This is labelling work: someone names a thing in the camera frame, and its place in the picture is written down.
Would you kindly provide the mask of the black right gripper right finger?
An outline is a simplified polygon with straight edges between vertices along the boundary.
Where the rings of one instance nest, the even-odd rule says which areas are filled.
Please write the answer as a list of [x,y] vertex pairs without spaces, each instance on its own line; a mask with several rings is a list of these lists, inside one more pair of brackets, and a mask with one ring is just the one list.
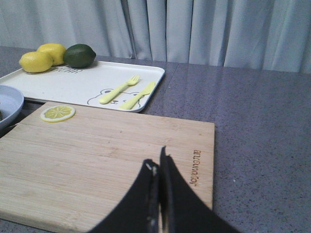
[[160,205],[164,233],[237,233],[209,209],[183,179],[166,148],[160,154]]

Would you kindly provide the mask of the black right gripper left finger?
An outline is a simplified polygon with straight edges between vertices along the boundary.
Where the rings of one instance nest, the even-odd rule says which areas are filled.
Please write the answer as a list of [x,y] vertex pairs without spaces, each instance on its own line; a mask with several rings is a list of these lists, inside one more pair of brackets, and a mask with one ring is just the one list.
[[143,161],[134,183],[119,204],[91,233],[157,233],[159,218],[159,166]]

